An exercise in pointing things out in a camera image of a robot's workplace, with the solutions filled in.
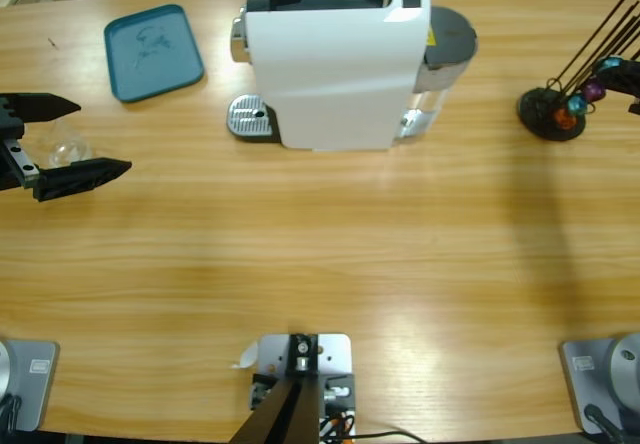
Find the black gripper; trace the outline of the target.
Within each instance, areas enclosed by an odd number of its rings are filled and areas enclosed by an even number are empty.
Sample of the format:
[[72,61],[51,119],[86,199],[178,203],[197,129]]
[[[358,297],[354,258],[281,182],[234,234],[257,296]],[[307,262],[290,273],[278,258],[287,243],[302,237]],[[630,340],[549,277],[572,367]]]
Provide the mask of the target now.
[[595,73],[596,80],[607,90],[636,98],[628,108],[632,114],[640,114],[639,67],[638,61],[621,61],[616,66],[602,68]]
[[102,157],[39,171],[17,140],[23,137],[25,124],[53,121],[80,110],[79,104],[50,93],[1,94],[2,156],[20,186],[33,189],[39,202],[92,191],[132,167],[130,161]]

